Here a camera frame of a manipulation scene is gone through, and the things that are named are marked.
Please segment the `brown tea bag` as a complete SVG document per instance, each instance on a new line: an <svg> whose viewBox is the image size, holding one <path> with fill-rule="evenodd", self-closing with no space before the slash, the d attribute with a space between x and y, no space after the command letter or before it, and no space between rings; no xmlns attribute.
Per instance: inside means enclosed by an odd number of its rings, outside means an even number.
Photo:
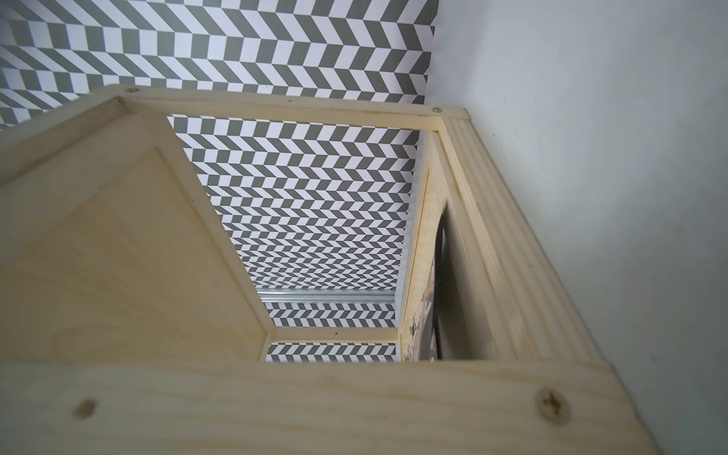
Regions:
<svg viewBox="0 0 728 455"><path fill-rule="evenodd" d="M441 219L438 225L434 260L433 338L437 350L437 359L446 360L453 357L451 339L454 316L452 286L450 284L451 260L445 219Z"/></svg>
<svg viewBox="0 0 728 455"><path fill-rule="evenodd" d="M427 284L421 301L409 323L409 341L404 351L405 361L438 360L438 346L435 329L435 266L432 260Z"/></svg>

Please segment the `light wooden two-tier shelf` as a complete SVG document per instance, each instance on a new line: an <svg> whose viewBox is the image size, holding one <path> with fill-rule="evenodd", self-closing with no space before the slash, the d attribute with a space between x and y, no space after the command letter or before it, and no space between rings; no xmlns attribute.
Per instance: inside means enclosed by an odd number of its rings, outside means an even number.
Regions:
<svg viewBox="0 0 728 455"><path fill-rule="evenodd" d="M404 294L257 289L169 123L424 135ZM437 229L453 357L405 361ZM655 454L460 107L111 85L1 134L5 454Z"/></svg>

